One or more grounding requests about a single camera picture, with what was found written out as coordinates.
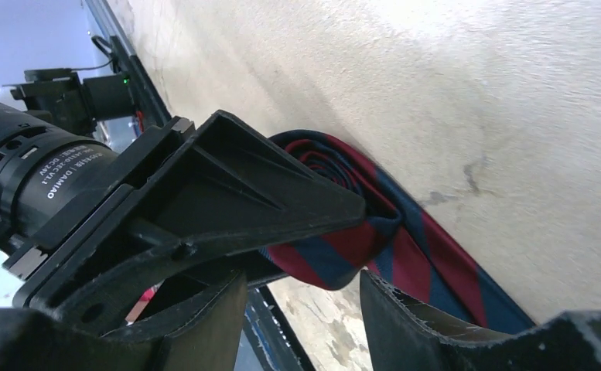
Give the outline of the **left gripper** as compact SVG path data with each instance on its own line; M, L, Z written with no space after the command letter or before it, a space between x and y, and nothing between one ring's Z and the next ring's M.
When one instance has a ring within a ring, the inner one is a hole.
M17 308L114 328L151 286L208 261L357 225L364 200L225 111L173 118L118 155L36 117L5 126L5 268ZM73 291L75 277L88 282Z

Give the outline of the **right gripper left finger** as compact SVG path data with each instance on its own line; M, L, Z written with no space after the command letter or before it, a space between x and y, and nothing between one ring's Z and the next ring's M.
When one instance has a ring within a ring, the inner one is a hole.
M232 370L247 290L245 275L234 273L103 336L39 311L0 308L0 370Z

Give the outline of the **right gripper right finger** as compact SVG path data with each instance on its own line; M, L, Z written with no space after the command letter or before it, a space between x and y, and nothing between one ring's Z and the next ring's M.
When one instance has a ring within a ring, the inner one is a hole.
M601 370L601 311L564 311L508 335L453 317L360 274L375 370Z

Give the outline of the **red navy striped tie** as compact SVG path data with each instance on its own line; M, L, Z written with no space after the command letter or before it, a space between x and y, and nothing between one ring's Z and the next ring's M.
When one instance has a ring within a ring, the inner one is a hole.
M290 276L326 290L368 269L404 293L463 321L517 334L533 320L490 275L367 156L332 135L292 130L272 141L318 175L364 198L352 228L261 250Z

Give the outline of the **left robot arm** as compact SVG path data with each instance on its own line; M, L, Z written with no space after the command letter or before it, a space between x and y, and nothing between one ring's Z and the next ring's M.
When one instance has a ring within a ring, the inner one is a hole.
M17 308L89 332L195 267L357 225L363 198L240 118L174 117L123 152L0 103L0 250Z

